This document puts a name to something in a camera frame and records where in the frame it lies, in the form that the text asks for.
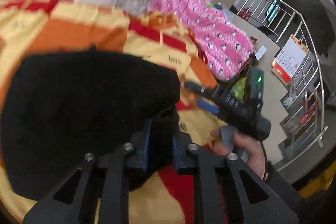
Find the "steel stair railing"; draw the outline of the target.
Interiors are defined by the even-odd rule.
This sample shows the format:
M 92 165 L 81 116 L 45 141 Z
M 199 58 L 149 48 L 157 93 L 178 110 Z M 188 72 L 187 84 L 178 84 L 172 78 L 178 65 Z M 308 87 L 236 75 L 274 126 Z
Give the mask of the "steel stair railing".
M 283 0 L 242 0 L 238 16 L 258 28 L 278 47 L 271 71 L 287 89 L 280 100 L 288 115 L 280 125 L 286 139 L 280 144 L 284 169 L 313 145 L 323 146 L 325 89 L 321 65 L 305 17 Z

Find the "black knit pants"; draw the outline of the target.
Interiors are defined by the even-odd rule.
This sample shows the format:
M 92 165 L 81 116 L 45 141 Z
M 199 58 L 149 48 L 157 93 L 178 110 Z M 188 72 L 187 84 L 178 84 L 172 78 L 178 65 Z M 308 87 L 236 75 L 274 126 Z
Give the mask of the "black knit pants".
M 25 57 L 1 111 L 13 192 L 40 200 L 86 153 L 112 152 L 179 99 L 176 71 L 140 57 L 97 50 Z

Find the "pink penguin blanket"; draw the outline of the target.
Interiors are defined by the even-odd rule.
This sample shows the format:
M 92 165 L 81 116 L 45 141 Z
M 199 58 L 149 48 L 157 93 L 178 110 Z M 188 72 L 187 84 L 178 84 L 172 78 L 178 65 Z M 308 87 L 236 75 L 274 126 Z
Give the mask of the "pink penguin blanket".
M 235 77 L 255 53 L 247 34 L 205 0 L 149 0 L 147 10 L 173 14 L 192 30 L 205 53 L 209 70 L 219 80 Z

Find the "wall calendar on railing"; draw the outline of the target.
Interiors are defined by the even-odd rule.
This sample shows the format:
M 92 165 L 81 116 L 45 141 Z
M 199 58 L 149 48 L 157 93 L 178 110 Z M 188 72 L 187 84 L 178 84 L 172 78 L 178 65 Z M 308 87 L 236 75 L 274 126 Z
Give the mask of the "wall calendar on railing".
M 308 54 L 307 47 L 293 34 L 272 62 L 272 72 L 287 86 Z

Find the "green patterned cloth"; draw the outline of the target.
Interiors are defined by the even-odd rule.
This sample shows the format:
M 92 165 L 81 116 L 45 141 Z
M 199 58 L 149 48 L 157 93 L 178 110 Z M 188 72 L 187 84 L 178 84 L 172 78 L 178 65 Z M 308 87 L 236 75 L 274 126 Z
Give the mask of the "green patterned cloth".
M 238 100 L 244 99 L 247 77 L 240 78 L 231 88 L 230 94 Z

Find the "red orange love blanket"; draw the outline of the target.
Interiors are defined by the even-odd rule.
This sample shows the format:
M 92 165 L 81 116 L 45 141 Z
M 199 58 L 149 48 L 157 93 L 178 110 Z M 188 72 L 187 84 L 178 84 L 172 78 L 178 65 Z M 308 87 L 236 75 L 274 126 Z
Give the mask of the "red orange love blanket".
M 131 16 L 120 9 L 69 0 L 1 0 L 1 96 L 30 53 L 100 50 L 128 53 L 174 69 L 181 80 L 207 87 L 217 81 L 193 33 L 175 16 Z M 193 223 L 193 178 L 172 166 L 130 194 L 131 223 Z

